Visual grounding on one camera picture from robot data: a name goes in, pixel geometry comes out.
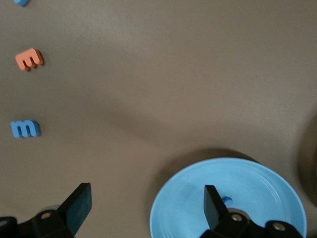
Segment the gray-brown surface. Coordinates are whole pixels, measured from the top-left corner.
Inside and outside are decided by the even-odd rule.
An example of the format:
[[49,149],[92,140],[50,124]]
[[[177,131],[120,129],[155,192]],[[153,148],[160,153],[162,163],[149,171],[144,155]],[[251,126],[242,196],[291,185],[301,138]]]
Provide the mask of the gray-brown surface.
[[[1,1],[0,216],[25,221],[91,182],[77,238],[149,238],[166,179],[231,150],[293,185],[315,235],[298,167],[316,167],[316,12],[315,0]],[[46,64],[23,72],[14,56],[30,47]],[[15,139],[19,119],[42,135]]]

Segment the blue plate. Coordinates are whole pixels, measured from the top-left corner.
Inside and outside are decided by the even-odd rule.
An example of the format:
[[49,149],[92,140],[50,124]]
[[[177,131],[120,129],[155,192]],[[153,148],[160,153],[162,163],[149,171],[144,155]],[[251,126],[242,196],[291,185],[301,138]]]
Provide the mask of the blue plate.
[[245,211],[259,226],[269,220],[292,224],[306,237],[303,205],[292,186],[267,167],[238,158],[198,162],[175,174],[151,210],[152,238],[199,238],[209,229],[204,214],[205,184],[214,185],[229,207]]

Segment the letter m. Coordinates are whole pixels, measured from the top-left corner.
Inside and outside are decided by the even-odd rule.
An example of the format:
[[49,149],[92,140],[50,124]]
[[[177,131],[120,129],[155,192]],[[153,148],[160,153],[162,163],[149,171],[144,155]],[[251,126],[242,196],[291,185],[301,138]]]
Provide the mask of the letter m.
[[32,119],[12,121],[11,128],[15,138],[40,135],[40,126],[36,120]]

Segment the small blue object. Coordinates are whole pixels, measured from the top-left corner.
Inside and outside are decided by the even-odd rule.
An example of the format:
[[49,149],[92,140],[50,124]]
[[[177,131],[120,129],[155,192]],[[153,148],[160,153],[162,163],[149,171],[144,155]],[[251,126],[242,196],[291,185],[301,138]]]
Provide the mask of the small blue object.
[[38,136],[41,134],[38,122],[33,119],[12,121],[11,128],[15,138]]
[[19,4],[20,6],[25,6],[28,3],[29,0],[14,0],[16,4]]
[[205,185],[214,185],[226,206],[232,203],[231,208],[245,211],[257,225],[284,221],[306,237],[303,205],[285,179],[252,161],[217,158],[184,168],[162,187],[151,210],[152,238],[198,238],[208,230]]

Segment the metal bolt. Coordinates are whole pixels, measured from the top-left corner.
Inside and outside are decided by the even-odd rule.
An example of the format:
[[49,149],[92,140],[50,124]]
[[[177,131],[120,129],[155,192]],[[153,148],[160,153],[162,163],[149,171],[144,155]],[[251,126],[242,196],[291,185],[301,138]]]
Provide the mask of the metal bolt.
[[47,213],[42,214],[42,215],[41,215],[41,218],[42,218],[42,219],[45,219],[45,218],[48,218],[48,217],[50,217],[50,216],[51,216],[51,214],[50,214],[49,212],[47,212]]
[[6,221],[6,220],[4,220],[4,221],[0,222],[0,227],[2,227],[2,226],[4,226],[4,225],[6,225],[7,223],[8,223],[8,221]]
[[273,223],[273,226],[275,229],[277,229],[278,231],[281,231],[281,232],[286,230],[285,226],[279,222]]
[[242,221],[242,217],[241,217],[240,215],[238,215],[238,214],[233,214],[233,215],[231,216],[231,218],[232,218],[234,221],[236,221],[236,222]]

